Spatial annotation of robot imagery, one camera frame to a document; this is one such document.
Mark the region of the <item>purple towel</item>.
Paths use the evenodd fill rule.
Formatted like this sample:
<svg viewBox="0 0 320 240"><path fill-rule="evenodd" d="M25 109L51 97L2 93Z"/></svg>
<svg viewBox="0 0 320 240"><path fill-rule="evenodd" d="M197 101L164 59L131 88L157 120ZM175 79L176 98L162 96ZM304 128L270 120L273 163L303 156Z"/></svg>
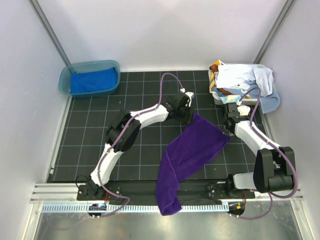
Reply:
<svg viewBox="0 0 320 240"><path fill-rule="evenodd" d="M161 215L170 216L182 209L178 199L180 183L212 161L230 139L207 119L196 113L193 115L192 123L162 154L155 190Z"/></svg>

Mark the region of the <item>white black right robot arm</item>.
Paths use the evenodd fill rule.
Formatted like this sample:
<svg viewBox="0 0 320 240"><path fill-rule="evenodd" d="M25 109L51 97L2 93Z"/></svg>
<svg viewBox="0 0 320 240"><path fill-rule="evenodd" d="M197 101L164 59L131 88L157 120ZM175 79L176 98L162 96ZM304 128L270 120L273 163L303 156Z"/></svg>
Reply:
<svg viewBox="0 0 320 240"><path fill-rule="evenodd" d="M244 189L289 198L298 188L294 150L269 139L257 128L250 111L249 106L234 102L222 106L227 133L241 139L255 155L254 170L234 174L225 192L230 198L237 198Z"/></svg>

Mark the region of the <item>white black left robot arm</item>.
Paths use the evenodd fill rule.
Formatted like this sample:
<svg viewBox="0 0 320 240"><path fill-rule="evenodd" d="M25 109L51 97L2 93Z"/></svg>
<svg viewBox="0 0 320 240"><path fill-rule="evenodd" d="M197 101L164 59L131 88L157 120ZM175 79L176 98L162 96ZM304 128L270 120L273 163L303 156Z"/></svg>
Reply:
<svg viewBox="0 0 320 240"><path fill-rule="evenodd" d="M156 123L178 120L190 124L193 118L192 104L195 94L181 89L164 102L140 110L120 110L111 121L107 131L104 150L93 172L85 177L83 185L77 186L78 195L101 200L106 194L104 187L121 155L135 143L141 129Z"/></svg>

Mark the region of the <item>white laundry basket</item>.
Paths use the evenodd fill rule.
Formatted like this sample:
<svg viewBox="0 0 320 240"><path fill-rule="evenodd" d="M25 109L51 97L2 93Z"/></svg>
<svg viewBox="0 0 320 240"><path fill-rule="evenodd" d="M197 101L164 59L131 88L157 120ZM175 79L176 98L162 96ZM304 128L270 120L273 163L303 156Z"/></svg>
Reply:
<svg viewBox="0 0 320 240"><path fill-rule="evenodd" d="M246 96L246 94L242 92L242 90L245 90L243 88L241 88L241 89L239 89L239 88L226 88L225 90L227 90L228 92L230 92L233 95L240 95L241 97L243 97L243 99L240 98L240 100L242 101L242 103L244 105L254 105L257 102L253 99L250 99L249 96ZM214 99L214 102L217 105L222 105L219 100Z"/></svg>

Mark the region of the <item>white towel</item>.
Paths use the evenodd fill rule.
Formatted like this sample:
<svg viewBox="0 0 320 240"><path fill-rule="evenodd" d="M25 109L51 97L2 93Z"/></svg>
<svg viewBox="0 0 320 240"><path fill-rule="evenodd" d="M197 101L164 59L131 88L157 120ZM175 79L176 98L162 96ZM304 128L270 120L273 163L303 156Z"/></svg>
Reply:
<svg viewBox="0 0 320 240"><path fill-rule="evenodd" d="M221 64L215 86L218 89L243 88L256 84L261 89L261 96L267 97L273 93L273 71L261 64Z"/></svg>

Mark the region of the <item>light blue towel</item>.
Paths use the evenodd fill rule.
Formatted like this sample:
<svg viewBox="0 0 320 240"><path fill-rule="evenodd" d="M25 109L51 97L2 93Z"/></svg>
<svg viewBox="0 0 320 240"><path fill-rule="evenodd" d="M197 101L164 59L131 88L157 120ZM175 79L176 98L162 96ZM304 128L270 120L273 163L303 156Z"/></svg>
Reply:
<svg viewBox="0 0 320 240"><path fill-rule="evenodd" d="M274 112L281 103L278 92L272 87L259 86L252 84L248 90L242 90L243 94L250 99L257 101L259 98L259 105L263 114Z"/></svg>

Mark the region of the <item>teal transparent plastic bin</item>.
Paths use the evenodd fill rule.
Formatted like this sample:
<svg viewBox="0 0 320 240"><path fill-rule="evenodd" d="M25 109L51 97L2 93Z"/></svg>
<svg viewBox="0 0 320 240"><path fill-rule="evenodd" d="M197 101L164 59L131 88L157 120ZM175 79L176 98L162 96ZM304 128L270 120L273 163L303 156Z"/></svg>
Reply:
<svg viewBox="0 0 320 240"><path fill-rule="evenodd" d="M115 87L105 91L76 93L76 94L70 93L70 81L71 81L72 74L103 71L110 68L116 68L117 70L117 83ZM96 61L78 62L78 63L73 63L69 66L66 66L61 71L58 88L61 93L71 96L73 98L107 96L115 93L118 90L118 87L120 84L120 76L121 76L120 65L115 60L96 60Z"/></svg>

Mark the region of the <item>black grid cutting mat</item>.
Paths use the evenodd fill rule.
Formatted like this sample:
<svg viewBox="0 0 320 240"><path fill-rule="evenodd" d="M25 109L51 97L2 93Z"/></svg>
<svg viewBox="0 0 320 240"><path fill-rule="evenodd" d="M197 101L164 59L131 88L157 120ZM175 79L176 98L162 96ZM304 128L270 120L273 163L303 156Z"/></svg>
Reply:
<svg viewBox="0 0 320 240"><path fill-rule="evenodd" d="M194 111L220 129L222 107L209 93L205 70L122 72L116 93L108 96L73 98L63 123L58 151L47 178L49 183L84 180L96 167L104 150L106 131L121 109L139 111L159 99L175 95L179 87L194 92ZM178 121L156 123L142 129L133 146L115 164L112 181L156 180L166 146L184 130Z"/></svg>

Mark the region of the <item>aluminium frame rail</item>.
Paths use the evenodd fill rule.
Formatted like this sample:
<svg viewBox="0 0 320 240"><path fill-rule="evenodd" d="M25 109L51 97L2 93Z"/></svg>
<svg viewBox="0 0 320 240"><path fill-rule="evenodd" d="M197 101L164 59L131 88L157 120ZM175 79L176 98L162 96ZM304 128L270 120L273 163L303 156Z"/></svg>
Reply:
<svg viewBox="0 0 320 240"><path fill-rule="evenodd" d="M223 202L235 201L237 198L231 198L229 196L223 196L222 193L216 193L209 190L204 191L208 197L218 197L218 200ZM78 188L74 183L36 183L32 191L30 202L36 201L76 201L78 196ZM290 198L278 198L273 196L274 201L304 201L302 192L298 190L294 196ZM249 198L249 194L246 193L247 201L266 201L269 200L267 193L254 192L254 198Z"/></svg>

